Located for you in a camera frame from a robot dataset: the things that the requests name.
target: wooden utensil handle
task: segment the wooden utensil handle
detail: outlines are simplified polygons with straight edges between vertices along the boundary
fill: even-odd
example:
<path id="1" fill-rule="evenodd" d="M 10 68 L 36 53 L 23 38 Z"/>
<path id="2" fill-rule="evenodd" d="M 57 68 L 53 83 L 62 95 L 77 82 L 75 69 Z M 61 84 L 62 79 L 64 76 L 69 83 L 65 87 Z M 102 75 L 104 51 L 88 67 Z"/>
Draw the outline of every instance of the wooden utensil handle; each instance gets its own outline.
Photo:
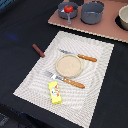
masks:
<path id="1" fill-rule="evenodd" d="M 78 57 L 82 58 L 82 59 L 85 59 L 85 60 L 90 60 L 90 61 L 93 61 L 93 62 L 97 61 L 96 58 L 92 58 L 92 57 L 88 57 L 88 56 L 84 56 L 84 55 L 80 55 L 80 54 L 78 54 Z"/>
<path id="2" fill-rule="evenodd" d="M 64 78 L 63 81 L 68 83 L 68 84 L 71 84 L 71 85 L 74 85 L 76 87 L 79 87 L 79 88 L 85 88 L 85 86 L 83 84 L 75 82 L 75 81 L 72 81 L 72 80 L 69 80 L 67 78 Z"/>

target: white placemat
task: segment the white placemat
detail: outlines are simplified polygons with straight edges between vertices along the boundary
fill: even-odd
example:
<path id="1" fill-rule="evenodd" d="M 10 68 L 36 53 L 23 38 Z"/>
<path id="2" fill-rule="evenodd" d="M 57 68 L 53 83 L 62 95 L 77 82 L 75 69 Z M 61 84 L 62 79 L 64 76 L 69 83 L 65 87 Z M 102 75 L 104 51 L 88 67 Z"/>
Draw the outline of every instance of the white placemat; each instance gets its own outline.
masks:
<path id="1" fill-rule="evenodd" d="M 113 47 L 113 44 L 60 31 L 46 49 L 45 57 L 38 60 L 25 80 L 15 90 L 14 95 L 84 128 L 88 128 Z M 59 85 L 62 103 L 53 105 L 48 83 L 54 80 L 45 76 L 44 72 L 48 70 L 57 74 L 55 62 L 64 55 L 64 53 L 57 50 L 58 48 L 95 57 L 98 61 L 82 60 L 84 64 L 83 72 L 78 77 L 72 79 L 84 84 L 85 89 L 56 80 Z"/>

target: beige plate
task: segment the beige plate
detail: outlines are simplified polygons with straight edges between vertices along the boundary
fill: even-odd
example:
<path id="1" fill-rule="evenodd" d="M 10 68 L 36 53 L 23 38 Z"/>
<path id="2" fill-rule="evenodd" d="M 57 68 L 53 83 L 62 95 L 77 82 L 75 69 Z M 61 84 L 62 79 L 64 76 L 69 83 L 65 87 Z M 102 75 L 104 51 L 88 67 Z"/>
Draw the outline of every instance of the beige plate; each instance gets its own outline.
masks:
<path id="1" fill-rule="evenodd" d="M 73 78 L 78 76 L 83 70 L 83 63 L 79 57 L 66 54 L 56 62 L 56 71 L 63 77 Z"/>

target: butter knife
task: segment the butter knife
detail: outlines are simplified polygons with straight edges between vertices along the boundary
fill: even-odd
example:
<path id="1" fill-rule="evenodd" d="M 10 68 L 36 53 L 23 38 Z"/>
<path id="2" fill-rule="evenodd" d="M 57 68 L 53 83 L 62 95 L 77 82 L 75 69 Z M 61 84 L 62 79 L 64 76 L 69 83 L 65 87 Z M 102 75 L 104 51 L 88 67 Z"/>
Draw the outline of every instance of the butter knife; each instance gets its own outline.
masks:
<path id="1" fill-rule="evenodd" d="M 74 54 L 74 53 L 71 53 L 71 52 L 68 52 L 68 51 L 64 51 L 64 50 L 61 50 L 61 49 L 58 49 L 58 50 L 59 50 L 60 52 L 65 53 L 65 54 Z M 82 59 L 85 59 L 85 60 L 89 60 L 89 61 L 92 61 L 92 62 L 96 62 L 96 61 L 97 61 L 96 58 L 84 56 L 84 55 L 81 55 L 81 54 L 74 54 L 74 55 L 77 55 L 79 58 L 82 58 Z"/>
<path id="2" fill-rule="evenodd" d="M 53 74 L 53 73 L 51 73 L 49 71 L 45 71 L 45 75 L 47 77 L 52 78 L 52 79 L 59 79 L 61 81 L 64 81 L 64 82 L 66 82 L 68 84 L 74 85 L 74 86 L 79 87 L 79 88 L 85 88 L 85 86 L 83 84 L 81 84 L 81 83 L 72 81 L 70 79 L 67 79 L 67 78 L 64 78 L 64 77 L 61 77 L 61 76 L 57 76 L 57 75 L 55 75 L 55 74 Z"/>

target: dark table surface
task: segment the dark table surface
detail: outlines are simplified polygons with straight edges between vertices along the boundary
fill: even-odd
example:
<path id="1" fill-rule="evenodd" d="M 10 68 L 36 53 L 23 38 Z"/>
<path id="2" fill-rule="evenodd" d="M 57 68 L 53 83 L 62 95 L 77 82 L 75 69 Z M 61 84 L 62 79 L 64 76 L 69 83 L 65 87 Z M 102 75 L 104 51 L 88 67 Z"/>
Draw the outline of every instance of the dark table surface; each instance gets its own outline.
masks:
<path id="1" fill-rule="evenodd" d="M 13 95 L 59 30 L 114 44 L 90 128 L 128 127 L 128 44 L 48 24 L 62 0 L 16 0 L 0 12 L 0 103 L 55 128 L 80 128 Z"/>

